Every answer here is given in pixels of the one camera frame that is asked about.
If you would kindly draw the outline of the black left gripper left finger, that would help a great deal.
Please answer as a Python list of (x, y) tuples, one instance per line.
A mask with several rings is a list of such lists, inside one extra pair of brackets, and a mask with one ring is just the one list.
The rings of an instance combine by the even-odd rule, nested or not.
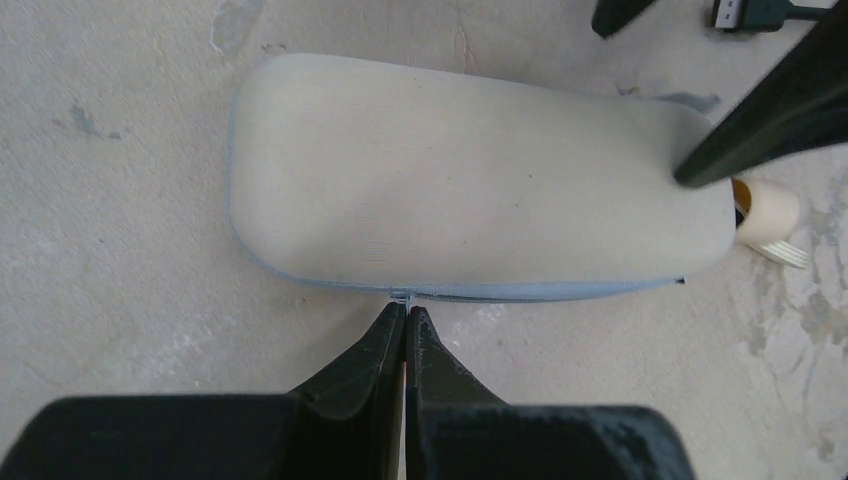
[(69, 397), (44, 407), (5, 479), (393, 479), (406, 309), (284, 394)]

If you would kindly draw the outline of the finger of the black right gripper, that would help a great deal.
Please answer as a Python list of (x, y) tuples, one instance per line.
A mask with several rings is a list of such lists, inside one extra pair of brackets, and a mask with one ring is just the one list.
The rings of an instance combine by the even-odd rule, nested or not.
[(847, 141), (847, 3), (838, 1), (674, 171), (703, 187)]
[(591, 28), (601, 38), (610, 38), (637, 19), (655, 0), (597, 0)]

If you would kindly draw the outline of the beige folding umbrella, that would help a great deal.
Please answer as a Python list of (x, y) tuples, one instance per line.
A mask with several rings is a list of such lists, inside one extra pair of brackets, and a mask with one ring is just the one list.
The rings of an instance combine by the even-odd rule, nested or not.
[(799, 197), (780, 185), (750, 178), (733, 178), (732, 189), (735, 243), (779, 265), (807, 268), (810, 254), (788, 242), (801, 219)]

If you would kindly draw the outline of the beige umbrella case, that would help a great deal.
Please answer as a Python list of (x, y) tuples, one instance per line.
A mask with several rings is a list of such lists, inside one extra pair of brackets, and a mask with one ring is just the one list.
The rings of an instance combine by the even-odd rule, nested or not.
[(674, 168), (711, 128), (665, 100), (315, 54), (233, 103), (233, 230), (299, 281), (496, 302), (613, 295), (720, 260), (728, 181)]

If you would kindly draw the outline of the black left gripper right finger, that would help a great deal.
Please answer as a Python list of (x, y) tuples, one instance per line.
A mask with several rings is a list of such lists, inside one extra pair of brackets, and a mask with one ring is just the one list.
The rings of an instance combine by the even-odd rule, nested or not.
[(409, 479), (692, 479), (675, 428), (633, 405), (511, 405), (407, 317)]

